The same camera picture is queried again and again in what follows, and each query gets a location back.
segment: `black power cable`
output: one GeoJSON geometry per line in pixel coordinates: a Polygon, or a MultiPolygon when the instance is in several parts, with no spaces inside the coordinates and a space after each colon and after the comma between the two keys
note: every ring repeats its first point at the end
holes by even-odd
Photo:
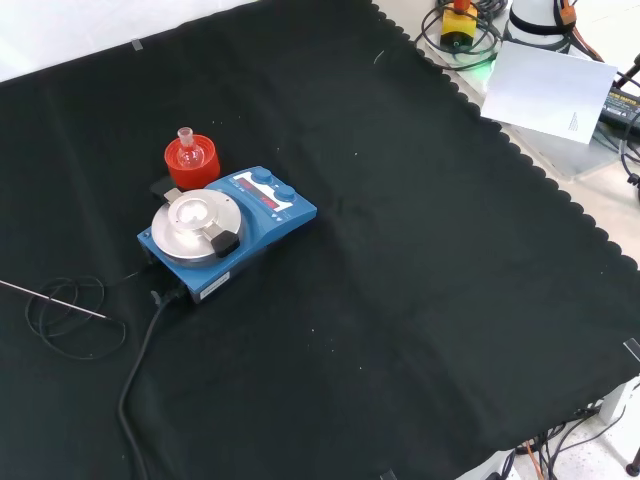
{"type": "Polygon", "coordinates": [[[138,370],[140,370],[140,365],[142,364],[142,360],[144,359],[147,353],[147,348],[149,347],[149,341],[151,340],[153,330],[156,326],[156,323],[158,323],[158,319],[160,318],[160,315],[162,315],[162,312],[165,311],[167,306],[173,300],[175,300],[176,298],[180,298],[185,294],[186,294],[185,288],[178,287],[173,290],[170,290],[161,299],[155,314],[153,315],[153,317],[151,318],[151,321],[149,322],[149,326],[147,327],[147,332],[144,336],[144,340],[142,341],[142,346],[140,347],[140,351],[138,352],[138,357],[136,358],[136,361],[133,364],[131,371],[129,372],[127,380],[125,381],[124,386],[122,387],[122,392],[120,393],[120,399],[118,400],[118,420],[120,421],[120,425],[122,426],[122,429],[124,430],[127,440],[129,441],[129,445],[131,446],[131,450],[133,451],[133,456],[134,456],[135,463],[137,465],[138,473],[140,474],[141,480],[149,480],[149,473],[147,472],[147,467],[144,462],[144,457],[142,455],[142,451],[140,450],[140,446],[138,445],[138,442],[133,433],[133,430],[131,429],[131,425],[129,424],[129,421],[127,420],[127,415],[125,413],[127,397],[129,396],[129,391],[131,390],[131,386],[133,385],[133,381],[136,378],[138,370]]]}
{"type": "Polygon", "coordinates": [[[616,88],[622,88],[624,86],[624,84],[629,81],[628,80],[629,78],[634,77],[638,73],[640,73],[640,55],[638,55],[633,60],[633,67],[631,67],[627,71],[627,73],[624,76],[622,76],[622,78],[620,80],[618,80],[616,83],[614,83],[613,86],[616,87],[616,88]]]}
{"type": "Polygon", "coordinates": [[[463,70],[471,70],[473,68],[485,65],[495,60],[498,55],[497,45],[498,45],[498,42],[502,42],[502,35],[498,31],[498,29],[493,25],[493,19],[495,15],[497,15],[502,10],[504,10],[504,8],[500,9],[496,7],[496,4],[500,4],[500,2],[496,2],[494,0],[488,0],[488,1],[485,0],[484,2],[481,1],[478,3],[472,2],[471,5],[473,5],[476,8],[476,10],[478,10],[478,16],[472,15],[468,12],[456,10],[449,6],[452,3],[453,3],[453,0],[449,0],[449,1],[438,0],[438,5],[436,5],[436,7],[431,9],[424,16],[421,23],[420,34],[413,41],[416,48],[418,47],[418,42],[420,41],[420,39],[424,39],[435,50],[448,53],[450,55],[474,55],[474,56],[488,55],[486,58],[483,58],[482,60],[467,64],[467,65],[461,65],[458,67],[451,67],[449,65],[438,65],[438,67],[442,68],[443,70],[452,70],[457,72],[463,71],[463,70]],[[455,49],[445,48],[436,44],[433,40],[429,38],[429,36],[427,35],[427,32],[438,20],[442,19],[442,17],[444,16],[445,10],[449,10],[458,15],[463,15],[465,17],[469,17],[475,20],[478,30],[482,32],[482,35],[480,36],[480,38],[469,47],[459,47],[455,49]],[[490,38],[491,44],[488,47],[484,47],[478,50],[477,47],[480,46],[480,44],[484,41],[485,38],[490,38]]]}
{"type": "MultiPolygon", "coordinates": [[[[584,422],[589,418],[593,417],[594,415],[597,415],[598,413],[600,413],[600,405],[596,405],[595,403],[590,404],[585,408],[581,408],[577,410],[572,415],[572,417],[567,420],[567,422],[573,422],[575,420],[580,420],[581,422],[584,422]]],[[[565,430],[567,426],[567,422],[563,422],[549,431],[540,433],[539,435],[533,438],[533,441],[532,441],[533,443],[529,441],[529,448],[531,452],[532,453],[538,452],[538,461],[540,463],[540,467],[541,468],[543,466],[547,467],[547,471],[549,472],[548,478],[550,480],[557,480],[557,478],[555,477],[555,475],[553,475],[552,456],[549,453],[549,440],[560,435],[565,430]]],[[[514,453],[516,455],[528,455],[528,450],[526,447],[518,446],[514,450],[514,453]]]]}
{"type": "MultiPolygon", "coordinates": [[[[600,145],[602,145],[603,147],[605,147],[607,150],[610,150],[612,152],[618,153],[619,150],[619,144],[616,143],[613,138],[611,137],[611,135],[600,125],[596,125],[596,132],[598,132],[600,135],[602,135],[602,137],[609,142],[609,144],[607,145],[606,143],[604,143],[601,139],[599,139],[597,136],[593,136],[593,139],[598,142],[600,145]]],[[[638,165],[640,165],[640,152],[638,152],[638,150],[636,148],[634,148],[632,145],[627,144],[627,146],[633,150],[637,157],[634,157],[633,155],[630,155],[628,153],[625,153],[625,157],[627,158],[627,160],[636,163],[638,165]]]]}
{"type": "Polygon", "coordinates": [[[573,431],[578,428],[580,425],[582,425],[584,422],[586,422],[587,420],[589,420],[589,418],[584,418],[582,420],[580,420],[578,423],[576,423],[574,426],[572,426],[569,431],[567,433],[564,434],[564,436],[562,437],[562,439],[560,440],[560,442],[558,443],[558,446],[556,447],[556,451],[553,454],[553,456],[549,459],[549,478],[550,479],[554,479],[556,478],[555,475],[553,474],[553,469],[555,468],[556,465],[556,461],[558,460],[558,456],[562,453],[562,452],[566,452],[567,450],[577,447],[578,445],[584,445],[585,443],[589,443],[599,437],[601,437],[602,435],[604,435],[605,433],[607,433],[609,430],[611,430],[613,427],[615,427],[618,422],[620,422],[620,420],[622,420],[622,417],[624,417],[624,414],[627,410],[627,407],[625,407],[622,410],[622,414],[618,417],[618,419],[613,422],[611,425],[609,425],[607,428],[605,428],[604,430],[602,430],[600,433],[598,433],[597,435],[587,439],[587,440],[583,440],[582,442],[578,442],[578,443],[574,443],[573,445],[569,445],[568,447],[562,448],[562,444],[567,440],[567,438],[569,438],[569,435],[571,435],[571,433],[573,433],[573,431]]]}
{"type": "Polygon", "coordinates": [[[622,166],[624,167],[625,171],[629,175],[629,179],[627,180],[627,182],[629,182],[630,184],[638,188],[640,188],[640,176],[638,176],[637,174],[629,170],[629,166],[627,165],[627,160],[626,160],[626,155],[627,155],[626,148],[627,148],[627,139],[629,138],[629,134],[631,133],[631,128],[636,123],[639,117],[640,117],[640,111],[638,111],[638,113],[636,113],[634,117],[631,119],[631,121],[627,125],[627,128],[624,131],[624,134],[622,135],[622,139],[620,140],[620,161],[622,162],[622,166]]]}
{"type": "Polygon", "coordinates": [[[507,460],[504,462],[502,466],[502,472],[500,473],[500,480],[507,480],[509,474],[511,473],[511,469],[513,468],[513,462],[516,459],[516,451],[514,450],[509,454],[507,460]]]}

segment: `white paper sheet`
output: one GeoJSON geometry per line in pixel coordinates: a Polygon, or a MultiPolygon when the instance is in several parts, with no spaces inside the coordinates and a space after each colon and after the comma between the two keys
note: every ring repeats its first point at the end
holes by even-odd
{"type": "Polygon", "coordinates": [[[482,116],[589,143],[616,67],[504,42],[482,116]]]}

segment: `label sticker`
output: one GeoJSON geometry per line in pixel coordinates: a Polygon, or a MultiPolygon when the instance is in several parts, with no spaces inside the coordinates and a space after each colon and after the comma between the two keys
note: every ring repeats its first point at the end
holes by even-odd
{"type": "Polygon", "coordinates": [[[200,300],[202,300],[204,297],[206,297],[211,292],[216,290],[220,285],[222,285],[224,282],[229,280],[230,277],[231,277],[231,272],[227,272],[223,276],[221,276],[218,280],[216,280],[211,285],[209,285],[207,288],[205,288],[202,292],[200,292],[200,300]]]}

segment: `metal probe rod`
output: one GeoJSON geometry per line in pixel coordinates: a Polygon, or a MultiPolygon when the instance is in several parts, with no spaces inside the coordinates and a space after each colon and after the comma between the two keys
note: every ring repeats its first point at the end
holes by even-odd
{"type": "Polygon", "coordinates": [[[73,308],[74,310],[78,310],[79,312],[83,312],[83,313],[86,313],[88,315],[93,315],[94,317],[99,317],[99,318],[103,318],[105,320],[109,320],[109,317],[107,317],[105,315],[102,315],[100,313],[92,312],[91,310],[86,310],[86,309],[84,309],[82,307],[77,307],[77,306],[72,305],[70,303],[63,302],[62,300],[58,300],[56,298],[48,297],[46,295],[43,295],[42,293],[33,292],[31,290],[19,287],[17,285],[9,283],[9,282],[4,282],[4,281],[0,280],[0,284],[4,285],[6,287],[9,287],[9,288],[13,288],[15,290],[20,290],[21,292],[24,292],[24,293],[28,293],[29,295],[33,295],[34,297],[39,297],[39,298],[41,298],[43,300],[46,300],[47,302],[57,303],[58,305],[63,305],[65,307],[67,307],[67,308],[73,308]]]}

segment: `coiled black wire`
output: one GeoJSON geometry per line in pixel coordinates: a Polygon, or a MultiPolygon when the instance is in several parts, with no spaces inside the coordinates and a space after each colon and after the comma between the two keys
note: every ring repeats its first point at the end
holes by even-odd
{"type": "MultiPolygon", "coordinates": [[[[600,145],[605,147],[607,150],[610,150],[610,151],[615,152],[615,153],[619,153],[619,151],[620,151],[620,141],[618,141],[618,143],[616,143],[615,140],[612,138],[612,136],[600,124],[596,125],[596,132],[598,132],[600,135],[602,135],[602,137],[608,142],[608,144],[604,143],[604,141],[602,139],[598,138],[594,133],[593,139],[596,142],[598,142],[600,145]]],[[[633,152],[635,152],[635,154],[637,156],[634,157],[633,155],[625,153],[624,156],[626,157],[626,159],[631,161],[631,162],[633,162],[633,163],[635,163],[636,165],[640,165],[640,149],[634,147],[630,143],[627,143],[627,147],[629,147],[633,152]]]]}
{"type": "MultiPolygon", "coordinates": [[[[620,161],[622,162],[622,166],[624,167],[624,169],[627,172],[627,174],[629,175],[629,177],[631,177],[633,175],[633,173],[629,169],[629,166],[627,165],[627,162],[625,160],[627,158],[627,153],[626,153],[627,139],[629,138],[629,135],[631,133],[631,128],[638,121],[638,118],[640,118],[640,111],[638,113],[636,113],[635,116],[631,119],[631,121],[627,125],[627,128],[624,131],[624,134],[622,136],[622,140],[620,140],[620,161]]],[[[638,151],[636,149],[633,149],[633,151],[636,154],[638,153],[638,151]]]]}
{"type": "Polygon", "coordinates": [[[467,65],[460,65],[457,67],[452,67],[449,65],[438,65],[443,70],[453,70],[458,72],[463,70],[470,70],[495,60],[496,57],[498,56],[498,52],[497,52],[498,42],[502,42],[502,35],[498,31],[498,29],[493,25],[493,19],[495,18],[495,15],[502,12],[504,8],[498,8],[496,10],[497,13],[494,13],[493,9],[496,8],[495,7],[496,2],[494,0],[485,0],[484,2],[480,1],[478,3],[472,2],[471,5],[473,5],[476,8],[476,10],[478,10],[478,16],[475,16],[468,12],[462,12],[454,9],[453,7],[450,7],[449,5],[451,3],[453,3],[453,0],[448,0],[448,1],[438,0],[438,4],[424,16],[421,23],[420,34],[413,41],[416,48],[418,46],[418,42],[420,41],[420,39],[424,38],[424,40],[429,45],[431,45],[431,47],[433,47],[435,50],[439,50],[441,52],[448,53],[450,55],[477,56],[477,55],[488,54],[486,58],[483,58],[482,60],[467,64],[467,65]],[[473,43],[473,45],[469,47],[459,47],[455,49],[442,47],[441,45],[438,45],[433,40],[431,40],[428,37],[427,32],[438,20],[442,19],[442,17],[444,16],[445,10],[450,10],[452,12],[455,12],[458,15],[463,15],[465,17],[469,17],[475,20],[478,30],[482,32],[482,35],[480,36],[480,38],[475,43],[473,43]],[[491,39],[491,44],[488,47],[477,50],[477,47],[479,47],[480,44],[484,41],[484,39],[487,37],[491,39]]]}
{"type": "MultiPolygon", "coordinates": [[[[118,282],[107,286],[105,286],[105,284],[98,278],[90,275],[78,277],[75,280],[67,277],[58,277],[46,281],[37,291],[38,293],[47,295],[48,297],[55,298],[66,294],[65,301],[72,305],[76,305],[78,303],[83,290],[90,290],[92,292],[97,291],[97,299],[94,303],[91,305],[83,305],[82,308],[98,313],[104,304],[105,289],[128,280],[140,273],[140,271],[128,275],[120,279],[118,282]]],[[[91,314],[83,314],[72,308],[61,305],[53,307],[49,302],[35,296],[30,297],[29,301],[25,305],[24,317],[31,331],[40,337],[42,342],[48,348],[70,360],[100,360],[101,358],[111,355],[119,350],[127,339],[127,326],[120,320],[113,318],[100,318],[91,314]],[[58,315],[52,315],[51,312],[54,310],[60,311],[61,313],[58,315]],[[78,332],[82,328],[90,328],[91,325],[97,323],[102,323],[105,326],[115,327],[118,330],[122,330],[120,341],[106,350],[97,353],[89,353],[88,355],[72,353],[55,343],[62,337],[78,332]]]]}

